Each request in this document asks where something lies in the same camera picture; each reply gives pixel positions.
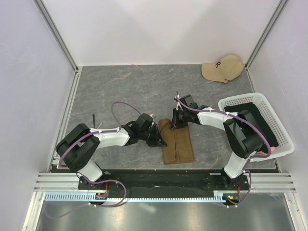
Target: gray floor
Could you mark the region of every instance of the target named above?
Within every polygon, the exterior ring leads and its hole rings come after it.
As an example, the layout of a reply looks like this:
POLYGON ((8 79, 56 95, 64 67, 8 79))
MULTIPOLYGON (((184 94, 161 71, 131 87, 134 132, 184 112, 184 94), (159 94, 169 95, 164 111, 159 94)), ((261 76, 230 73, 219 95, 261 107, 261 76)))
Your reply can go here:
MULTIPOLYGON (((115 101, 126 101, 140 111, 155 114, 157 120, 171 118, 176 106, 174 93, 191 94, 198 105, 218 108, 220 99, 252 92, 244 70, 225 84, 204 79, 200 65, 86 66, 83 67, 67 132, 79 123, 92 127, 92 114, 101 128, 115 128, 110 111, 115 101)), ((116 105, 122 124, 136 120, 138 114, 128 106, 116 105)), ((231 149, 225 132, 209 126, 190 125, 195 162, 164 165, 160 148, 149 148, 139 141, 127 147, 107 147, 95 152, 92 160, 101 168, 223 168, 231 149)), ((251 163, 249 168, 275 168, 274 160, 251 163)))
MULTIPOLYGON (((59 216, 83 203, 47 202, 46 210, 59 216)), ((37 231, 294 231, 283 194, 252 194, 233 209, 211 203, 87 206, 60 219, 42 214, 38 225, 37 231)))

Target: cap brim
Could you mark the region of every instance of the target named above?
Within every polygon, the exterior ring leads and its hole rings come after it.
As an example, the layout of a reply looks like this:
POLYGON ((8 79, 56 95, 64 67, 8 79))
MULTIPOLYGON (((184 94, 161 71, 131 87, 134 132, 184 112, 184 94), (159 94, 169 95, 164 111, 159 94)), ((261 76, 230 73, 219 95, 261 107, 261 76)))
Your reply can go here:
POLYGON ((216 76, 215 73, 215 64, 202 64, 201 66, 201 73, 204 78, 210 81, 216 82, 224 82, 221 78, 216 76))

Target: white wall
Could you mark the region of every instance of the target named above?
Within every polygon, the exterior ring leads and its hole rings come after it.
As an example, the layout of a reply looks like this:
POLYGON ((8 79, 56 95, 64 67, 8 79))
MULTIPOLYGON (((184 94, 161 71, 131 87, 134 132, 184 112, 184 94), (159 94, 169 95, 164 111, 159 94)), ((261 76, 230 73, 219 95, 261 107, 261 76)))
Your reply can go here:
POLYGON ((0 229, 22 228, 73 71, 32 0, 0 1, 0 229))
POLYGON ((247 61, 279 0, 44 0, 78 65, 247 61))
POLYGON ((291 173, 308 216, 308 2, 291 0, 251 67, 255 88, 263 93, 295 144, 278 159, 291 173))

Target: gray marbled surface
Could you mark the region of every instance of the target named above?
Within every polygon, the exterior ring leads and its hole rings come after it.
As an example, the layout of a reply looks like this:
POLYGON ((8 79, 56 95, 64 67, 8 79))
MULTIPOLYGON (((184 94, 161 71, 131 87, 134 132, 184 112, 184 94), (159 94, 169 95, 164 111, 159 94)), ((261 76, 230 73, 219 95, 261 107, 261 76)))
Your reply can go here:
MULTIPOLYGON (((110 108, 115 101, 125 101, 141 112, 171 118, 176 106, 174 93, 191 94, 198 105, 218 108, 220 99, 251 92, 244 70, 225 84, 204 79, 201 65, 85 66, 82 69, 67 132, 79 123, 93 127, 92 114, 101 128, 115 128, 110 108)), ((122 124, 136 120, 138 114, 122 104, 115 106, 122 124)), ((195 162, 164 165, 161 148, 149 148, 144 141, 127 147, 98 149, 92 157, 101 168, 223 168, 231 155, 225 132, 209 126, 190 124, 195 162)), ((274 160, 251 163, 250 168, 275 168, 274 160)))

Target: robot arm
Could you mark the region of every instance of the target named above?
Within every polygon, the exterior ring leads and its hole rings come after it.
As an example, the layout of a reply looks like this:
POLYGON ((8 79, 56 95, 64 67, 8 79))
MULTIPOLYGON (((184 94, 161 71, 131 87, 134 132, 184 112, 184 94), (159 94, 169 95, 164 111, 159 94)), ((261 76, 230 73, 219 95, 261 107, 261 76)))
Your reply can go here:
MULTIPOLYGON (((180 101, 193 109, 202 110, 208 108, 204 105, 198 107, 191 95, 180 98, 180 101)), ((229 115, 245 119, 262 132, 262 129, 249 111, 243 110, 239 113, 229 113, 229 115)), ((259 151, 264 144, 263 140, 248 125, 241 123, 229 115, 222 115, 214 112, 194 112, 182 107, 181 104, 178 103, 177 107, 173 109, 173 118, 170 123, 170 128, 183 128, 188 125, 188 122, 192 122, 199 125, 213 126, 226 131, 233 151, 227 165, 222 171, 226 185, 237 181, 238 178, 241 177, 248 159, 254 155, 256 151, 259 151)))
POLYGON ((56 146, 57 153, 63 156, 78 139, 93 132, 96 134, 85 138, 81 146, 73 147, 63 159, 71 172, 79 172, 91 181, 97 181, 103 174, 102 170, 90 160, 98 148, 128 146, 139 140, 146 141, 149 147, 167 146, 153 118, 148 114, 142 114, 136 121, 123 125, 121 129, 94 129, 79 124, 59 142, 56 146))

